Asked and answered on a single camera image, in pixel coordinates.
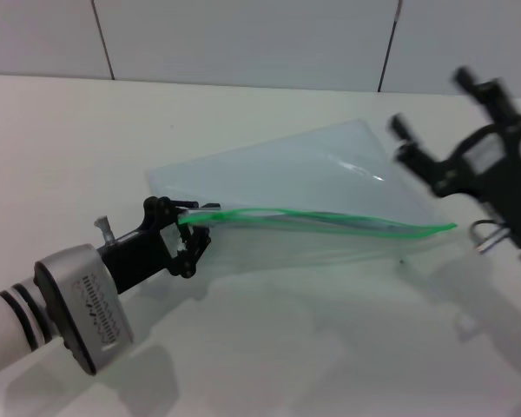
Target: ziplock bag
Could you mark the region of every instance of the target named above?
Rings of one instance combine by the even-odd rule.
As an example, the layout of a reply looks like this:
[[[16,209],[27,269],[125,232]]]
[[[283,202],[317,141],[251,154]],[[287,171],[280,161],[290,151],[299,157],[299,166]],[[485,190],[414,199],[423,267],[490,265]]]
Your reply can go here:
[[[455,227],[401,181],[359,120],[169,164],[148,176],[158,196],[222,207],[191,212],[181,219],[187,223],[414,238]]]

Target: green zipper seal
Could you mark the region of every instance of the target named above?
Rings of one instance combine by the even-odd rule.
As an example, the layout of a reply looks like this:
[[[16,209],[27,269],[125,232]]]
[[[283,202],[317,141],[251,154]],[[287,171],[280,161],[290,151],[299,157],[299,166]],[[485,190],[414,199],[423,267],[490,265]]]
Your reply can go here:
[[[379,232],[358,230],[354,228],[348,229],[346,225],[336,226],[335,228],[325,228],[320,226],[295,224],[290,221],[267,219],[266,217],[251,216],[254,213],[278,213],[280,215],[288,215],[290,217],[303,218],[308,220],[321,221],[353,221],[353,222],[378,222],[382,225],[396,226],[402,228],[413,228],[417,231],[412,233],[393,233],[393,232]],[[367,215],[341,215],[335,213],[316,213],[312,211],[289,210],[285,208],[237,208],[226,211],[213,211],[212,213],[197,213],[182,217],[179,220],[180,224],[204,224],[212,222],[243,222],[256,223],[259,225],[275,226],[278,228],[291,229],[296,231],[308,231],[316,233],[328,233],[336,235],[362,235],[372,237],[384,237],[392,239],[421,239],[439,232],[452,230],[458,225],[455,223],[447,223],[443,225],[415,225],[401,222],[394,222],[387,219],[380,219],[378,217],[371,217]]]

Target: white wall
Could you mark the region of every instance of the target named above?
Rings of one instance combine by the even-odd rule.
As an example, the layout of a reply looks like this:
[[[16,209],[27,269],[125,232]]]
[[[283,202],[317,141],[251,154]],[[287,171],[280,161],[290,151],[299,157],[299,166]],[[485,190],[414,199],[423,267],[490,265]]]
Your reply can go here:
[[[376,91],[397,0],[97,0],[115,78]]]
[[[90,0],[0,0],[0,74],[110,78]]]
[[[521,0],[405,0],[382,91],[454,94],[464,64],[521,97]]]

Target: white tabletop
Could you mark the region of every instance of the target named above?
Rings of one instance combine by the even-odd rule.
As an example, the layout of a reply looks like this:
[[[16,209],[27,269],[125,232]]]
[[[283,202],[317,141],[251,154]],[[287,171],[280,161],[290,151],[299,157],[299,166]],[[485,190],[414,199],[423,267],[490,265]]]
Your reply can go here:
[[[458,96],[0,76],[0,290],[100,245],[98,215],[138,226],[147,169],[355,118],[391,155],[398,112],[438,157],[485,122]],[[518,252],[472,256],[480,209],[436,204],[459,231],[404,264],[353,238],[213,238],[194,279],[123,296],[126,358],[92,378],[53,342],[0,373],[0,416],[521,417]]]

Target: plastic bag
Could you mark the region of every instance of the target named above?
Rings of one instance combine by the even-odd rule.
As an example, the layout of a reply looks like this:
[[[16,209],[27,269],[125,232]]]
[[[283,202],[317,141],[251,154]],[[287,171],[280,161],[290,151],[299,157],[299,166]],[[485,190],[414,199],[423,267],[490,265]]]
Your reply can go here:
[[[455,227],[401,181],[362,121],[166,165],[149,180],[158,196],[222,206],[182,222],[414,238]]]

